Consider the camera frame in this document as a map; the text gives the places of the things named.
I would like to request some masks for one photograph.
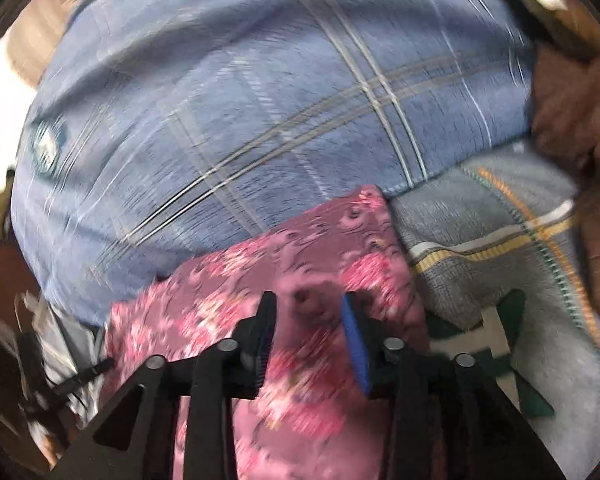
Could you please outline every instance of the beige object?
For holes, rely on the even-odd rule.
[[[11,27],[7,57],[12,68],[36,87],[79,0],[31,0]]]

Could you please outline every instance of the blue gripper pad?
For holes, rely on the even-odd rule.
[[[358,387],[365,395],[371,391],[371,380],[369,378],[369,355],[366,351],[365,343],[358,328],[356,316],[347,299],[347,295],[342,297],[342,325],[347,338],[347,347],[351,355],[351,365],[356,376]]]

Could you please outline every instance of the floral pattern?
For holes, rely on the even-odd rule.
[[[340,301],[366,297],[369,313],[426,350],[424,311],[373,186],[331,200],[277,229],[183,263],[128,303],[113,306],[106,351],[116,359],[104,402],[152,354],[199,354],[252,316],[264,290],[278,296],[278,323],[257,399],[236,401],[241,479],[371,480],[378,475],[387,406],[354,382]],[[174,476],[182,476],[186,410],[176,428]]]

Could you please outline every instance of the yellow stripe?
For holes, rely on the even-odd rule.
[[[570,229],[573,225],[575,225],[575,223],[576,221],[574,218],[567,218],[566,220],[558,222],[552,226],[539,229],[538,237],[542,238],[542,240],[548,239],[549,237],[555,236]],[[428,254],[412,267],[417,274],[421,274],[425,270],[430,269],[436,263],[446,260],[447,258],[462,258],[470,262],[491,260],[492,258],[497,258],[503,254],[510,253],[511,251],[523,247],[529,243],[531,243],[531,237],[527,234],[521,234],[515,238],[506,240],[501,244],[489,247],[488,249],[473,254],[455,253],[453,251],[449,251],[448,249],[440,249]]]
[[[533,215],[529,208],[526,207],[526,205],[513,194],[513,192],[504,182],[497,179],[485,168],[479,168],[477,173],[481,177],[491,182],[498,190],[500,190],[511,201],[511,203],[513,203],[513,205],[520,210],[520,212],[526,217],[526,220],[533,221],[536,219],[535,215]],[[587,330],[589,331],[589,336],[595,345],[600,348],[600,329],[596,324],[596,319],[593,317],[593,309],[589,303],[589,297],[587,296],[582,280],[555,241],[551,240],[549,237],[543,238],[542,241],[544,241],[547,248],[554,254],[554,257],[561,264],[567,279],[571,282],[571,286],[573,287],[573,290],[582,304],[582,316],[584,317],[584,322],[587,326]]]

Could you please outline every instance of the blue plaid fabric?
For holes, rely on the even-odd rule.
[[[528,129],[506,0],[83,0],[23,132],[13,227],[102,324],[156,274]]]

